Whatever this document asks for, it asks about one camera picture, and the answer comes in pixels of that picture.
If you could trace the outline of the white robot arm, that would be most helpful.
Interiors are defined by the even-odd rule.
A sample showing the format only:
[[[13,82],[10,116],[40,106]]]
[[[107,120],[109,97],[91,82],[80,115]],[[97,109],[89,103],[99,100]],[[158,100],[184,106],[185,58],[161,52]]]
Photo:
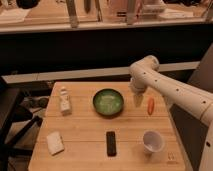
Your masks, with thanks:
[[[213,93],[164,76],[158,69],[159,61],[153,55],[132,63],[129,67],[130,89],[141,94],[151,87],[205,124],[208,131],[199,171],[213,171]]]

